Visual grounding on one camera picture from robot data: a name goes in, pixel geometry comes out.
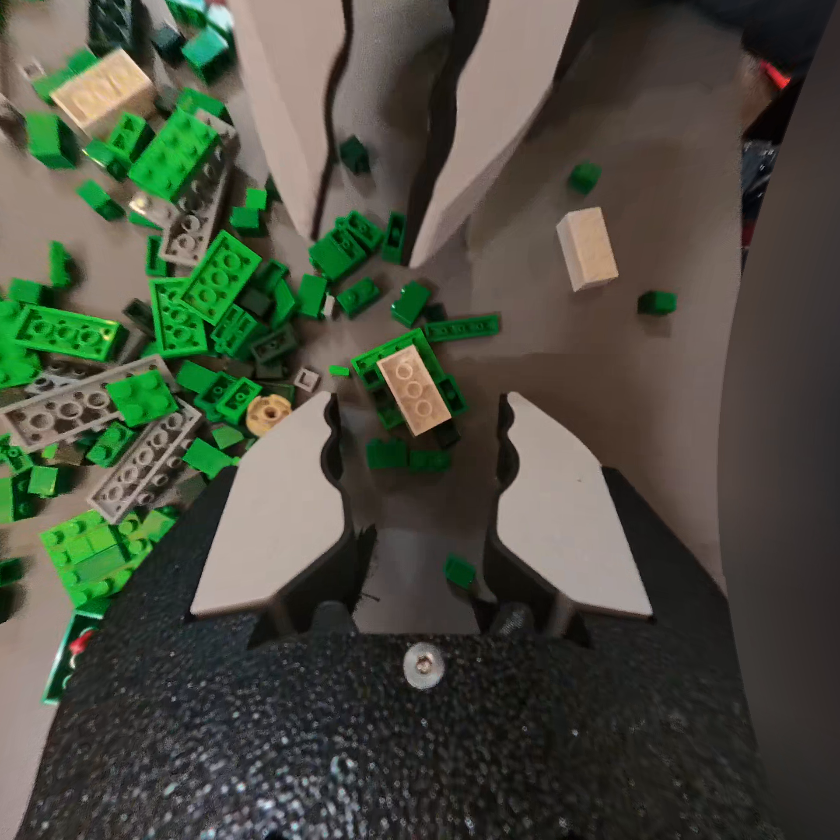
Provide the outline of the grey long plate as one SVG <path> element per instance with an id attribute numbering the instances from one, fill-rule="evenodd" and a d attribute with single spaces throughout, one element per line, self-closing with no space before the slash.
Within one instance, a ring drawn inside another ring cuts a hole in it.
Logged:
<path id="1" fill-rule="evenodd" d="M 156 354 L 3 407 L 1 433 L 9 434 L 14 446 L 32 453 L 55 443 L 73 442 L 89 431 L 100 432 L 121 418 L 106 386 L 150 371 L 161 373 L 173 393 L 181 390 Z"/>
<path id="2" fill-rule="evenodd" d="M 160 256 L 174 266 L 192 270 L 204 258 L 219 228 L 238 152 L 238 133 L 228 122 L 204 109 L 193 115 L 214 129 L 219 142 L 179 195 L 180 215 L 164 230 Z"/>
<path id="3" fill-rule="evenodd" d="M 135 508 L 149 505 L 184 466 L 184 455 L 204 421 L 204 415 L 183 400 L 178 409 L 140 431 L 128 452 L 87 499 L 108 524 L 118 525 Z"/>

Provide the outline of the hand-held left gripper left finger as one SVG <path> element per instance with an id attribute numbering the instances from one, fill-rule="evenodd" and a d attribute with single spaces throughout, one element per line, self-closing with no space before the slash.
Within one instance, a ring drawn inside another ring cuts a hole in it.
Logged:
<path id="1" fill-rule="evenodd" d="M 354 618 L 379 536 L 342 483 L 339 398 L 321 392 L 239 462 L 190 605 L 250 614 L 271 636 L 359 637 Z"/>

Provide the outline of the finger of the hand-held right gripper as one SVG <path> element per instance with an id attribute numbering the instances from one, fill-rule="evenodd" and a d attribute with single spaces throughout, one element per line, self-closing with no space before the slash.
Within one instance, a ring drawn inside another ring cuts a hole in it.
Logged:
<path id="1" fill-rule="evenodd" d="M 551 92 L 579 5 L 448 2 L 451 39 L 408 195 L 409 266 L 447 244 L 509 162 Z"/>
<path id="2" fill-rule="evenodd" d="M 231 1 L 239 73 L 290 220 L 320 238 L 335 163 L 333 104 L 354 34 L 351 1 Z"/>

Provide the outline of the green printed card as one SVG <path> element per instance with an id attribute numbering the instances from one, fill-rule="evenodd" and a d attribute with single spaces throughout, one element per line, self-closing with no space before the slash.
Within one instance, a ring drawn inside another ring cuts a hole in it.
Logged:
<path id="1" fill-rule="evenodd" d="M 41 702 L 45 706 L 57 706 L 65 694 L 71 677 L 76 673 L 78 659 L 84 653 L 100 625 L 104 612 L 79 610 L 73 612 L 66 631 L 56 652 Z"/>

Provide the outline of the small white brick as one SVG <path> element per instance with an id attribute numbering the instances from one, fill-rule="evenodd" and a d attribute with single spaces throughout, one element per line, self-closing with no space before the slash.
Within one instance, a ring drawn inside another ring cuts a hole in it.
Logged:
<path id="1" fill-rule="evenodd" d="M 600 206 L 568 212 L 558 222 L 556 233 L 574 292 L 600 287 L 619 277 Z"/>

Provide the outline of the large cream brick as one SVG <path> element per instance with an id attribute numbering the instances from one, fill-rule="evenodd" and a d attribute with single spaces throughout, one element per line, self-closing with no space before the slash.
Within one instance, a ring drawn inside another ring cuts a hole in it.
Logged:
<path id="1" fill-rule="evenodd" d="M 124 49 L 99 62 L 51 93 L 51 100 L 90 138 L 106 139 L 126 112 L 149 118 L 154 112 L 153 81 Z"/>

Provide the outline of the pile of green toy bricks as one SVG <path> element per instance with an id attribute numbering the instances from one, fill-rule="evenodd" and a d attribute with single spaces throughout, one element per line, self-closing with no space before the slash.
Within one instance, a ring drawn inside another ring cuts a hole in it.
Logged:
<path id="1" fill-rule="evenodd" d="M 163 209 L 173 211 L 170 217 L 154 221 L 164 231 L 180 215 L 176 206 L 179 195 L 219 142 L 218 133 L 193 115 L 192 111 L 175 108 L 158 133 L 145 132 L 145 119 L 129 112 L 122 115 L 116 126 L 120 130 L 122 123 L 131 119 L 139 124 L 140 137 L 149 139 L 140 145 L 138 157 L 128 159 L 128 176 L 141 190 L 141 197 L 150 198 L 152 208 L 162 204 Z M 354 219 L 354 214 L 338 219 L 336 228 L 312 247 L 312 264 L 327 272 L 327 276 L 313 277 L 313 281 L 330 282 L 352 274 L 366 260 L 370 249 L 383 248 L 398 265 L 418 267 L 408 265 L 408 207 L 407 214 L 392 215 L 384 236 L 370 225 L 372 239 L 362 233 L 364 220 L 355 224 Z M 224 320 L 259 263 L 259 256 L 240 240 L 220 232 L 189 277 L 163 278 L 164 283 L 182 283 L 176 296 L 166 301 L 171 312 L 182 313 L 183 318 L 175 327 L 187 340 L 184 349 L 175 347 L 164 354 L 181 357 L 204 352 L 207 326 L 217 326 Z M 8 313 L 12 319 L 10 325 L 2 325 L 2 339 L 11 343 L 12 350 L 20 350 L 14 362 L 25 363 L 29 351 L 109 361 L 123 344 L 123 326 L 119 322 L 86 318 L 77 312 L 34 303 L 22 307 L 15 301 L 3 301 L 2 313 Z M 106 391 L 121 414 L 117 420 L 141 429 L 178 409 L 179 398 L 158 371 L 107 385 Z"/>

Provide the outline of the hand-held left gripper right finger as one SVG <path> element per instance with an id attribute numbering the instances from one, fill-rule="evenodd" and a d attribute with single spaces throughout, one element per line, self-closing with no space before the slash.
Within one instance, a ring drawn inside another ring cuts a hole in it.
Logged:
<path id="1" fill-rule="evenodd" d="M 525 607 L 545 637 L 589 614 L 652 620 L 598 458 L 518 392 L 500 396 L 497 440 L 482 574 L 499 608 Z"/>

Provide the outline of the grey desk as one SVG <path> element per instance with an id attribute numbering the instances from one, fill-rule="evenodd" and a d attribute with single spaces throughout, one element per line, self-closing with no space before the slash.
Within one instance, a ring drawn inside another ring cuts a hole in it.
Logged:
<path id="1" fill-rule="evenodd" d="M 370 143 L 374 178 L 363 185 L 337 167 L 328 206 L 359 207 L 381 224 L 407 198 L 452 23 L 446 2 L 353 5 L 358 29 L 336 133 Z M 625 8 L 554 89 L 469 226 L 415 273 L 450 318 L 501 315 L 495 339 L 441 347 L 469 405 L 451 472 L 438 481 L 370 473 L 361 451 L 379 427 L 370 400 L 357 381 L 322 382 L 341 394 L 354 516 L 380 534 L 356 613 L 363 631 L 474 630 L 442 566 L 448 552 L 480 561 L 501 392 L 520 392 L 624 473 L 722 582 L 718 414 L 740 283 L 739 37 L 681 5 Z M 51 172 L 4 140 L 3 291 L 13 277 L 45 282 L 49 241 L 58 239 L 85 272 L 68 308 L 111 319 L 145 298 L 144 235 L 103 221 L 75 195 L 96 168 Z M 581 201 L 566 179 L 587 160 L 602 177 Z M 603 209 L 619 277 L 574 293 L 554 226 L 593 205 Z M 637 296 L 651 289 L 678 293 L 675 316 L 638 317 Z M 2 557 L 28 562 L 2 624 L 2 742 L 42 739 L 55 713 L 40 697 L 71 606 L 38 536 L 88 508 L 93 469 L 79 479 L 37 518 L 2 529 Z"/>

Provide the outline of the narrow cream brick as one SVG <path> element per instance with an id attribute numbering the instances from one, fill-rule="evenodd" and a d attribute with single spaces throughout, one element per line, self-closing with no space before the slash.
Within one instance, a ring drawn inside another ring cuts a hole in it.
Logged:
<path id="1" fill-rule="evenodd" d="M 452 418 L 415 345 L 387 355 L 376 366 L 412 436 L 421 436 Z"/>

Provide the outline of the tan round piece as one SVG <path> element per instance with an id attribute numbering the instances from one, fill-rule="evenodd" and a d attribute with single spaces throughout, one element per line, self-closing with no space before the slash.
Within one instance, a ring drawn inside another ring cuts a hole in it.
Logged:
<path id="1" fill-rule="evenodd" d="M 291 413 L 292 404 L 286 397 L 277 394 L 260 395 L 248 405 L 245 425 L 252 435 L 262 438 Z"/>

